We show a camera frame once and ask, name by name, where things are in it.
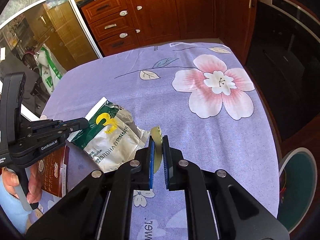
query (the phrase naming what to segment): pink flower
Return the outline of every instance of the pink flower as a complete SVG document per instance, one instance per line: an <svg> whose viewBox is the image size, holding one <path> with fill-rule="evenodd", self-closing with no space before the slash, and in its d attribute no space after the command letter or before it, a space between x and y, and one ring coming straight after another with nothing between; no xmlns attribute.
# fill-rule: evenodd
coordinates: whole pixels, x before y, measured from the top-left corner
<svg viewBox="0 0 320 240"><path fill-rule="evenodd" d="M205 54L196 57L193 64L198 69L179 70L172 81L176 91L191 92L191 112L200 118L216 116L223 103L234 120L252 115L253 103L244 91L252 91L254 86L244 69L228 69L216 56Z"/></svg>

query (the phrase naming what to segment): black appliance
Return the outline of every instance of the black appliance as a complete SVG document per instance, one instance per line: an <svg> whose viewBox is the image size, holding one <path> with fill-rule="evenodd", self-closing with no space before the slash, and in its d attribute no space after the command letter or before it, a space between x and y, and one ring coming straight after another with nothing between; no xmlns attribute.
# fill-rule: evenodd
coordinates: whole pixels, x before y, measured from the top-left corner
<svg viewBox="0 0 320 240"><path fill-rule="evenodd" d="M320 23L288 0L259 0L246 64L284 141L320 112Z"/></svg>

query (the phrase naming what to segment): snack bag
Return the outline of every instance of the snack bag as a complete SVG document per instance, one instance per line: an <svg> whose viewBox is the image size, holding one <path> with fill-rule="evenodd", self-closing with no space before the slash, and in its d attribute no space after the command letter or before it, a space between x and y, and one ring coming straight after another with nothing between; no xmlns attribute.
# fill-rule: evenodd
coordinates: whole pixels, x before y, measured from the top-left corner
<svg viewBox="0 0 320 240"><path fill-rule="evenodd" d="M150 131L142 130L131 113L103 97L85 117L89 128L70 134L68 141L83 149L103 172L114 171L143 148Z"/></svg>
<svg viewBox="0 0 320 240"><path fill-rule="evenodd" d="M62 76L67 72L58 62L50 49L43 44L38 52L37 61L43 84L51 95Z"/></svg>

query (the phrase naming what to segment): fingernail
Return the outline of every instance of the fingernail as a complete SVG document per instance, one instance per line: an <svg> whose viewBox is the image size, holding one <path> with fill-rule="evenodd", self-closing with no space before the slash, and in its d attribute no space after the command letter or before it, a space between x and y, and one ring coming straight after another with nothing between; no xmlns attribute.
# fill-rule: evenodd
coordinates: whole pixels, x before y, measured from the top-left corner
<svg viewBox="0 0 320 240"><path fill-rule="evenodd" d="M29 204L31 204L31 201L32 201L32 197L29 195L29 196L27 196L27 201L28 201L28 203Z"/></svg>
<svg viewBox="0 0 320 240"><path fill-rule="evenodd" d="M19 185L19 179L18 179L18 176L13 174L12 177L12 182L15 184L15 185Z"/></svg>
<svg viewBox="0 0 320 240"><path fill-rule="evenodd" d="M34 194L36 191L36 185L31 185L29 191L31 194Z"/></svg>

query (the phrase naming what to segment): brown box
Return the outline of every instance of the brown box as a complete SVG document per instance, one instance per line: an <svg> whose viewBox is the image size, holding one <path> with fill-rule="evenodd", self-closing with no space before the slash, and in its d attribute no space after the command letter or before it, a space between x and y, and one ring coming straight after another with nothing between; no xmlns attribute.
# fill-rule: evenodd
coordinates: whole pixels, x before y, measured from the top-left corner
<svg viewBox="0 0 320 240"><path fill-rule="evenodd" d="M67 166L69 147L64 146L38 161L42 189L57 197L68 192Z"/></svg>

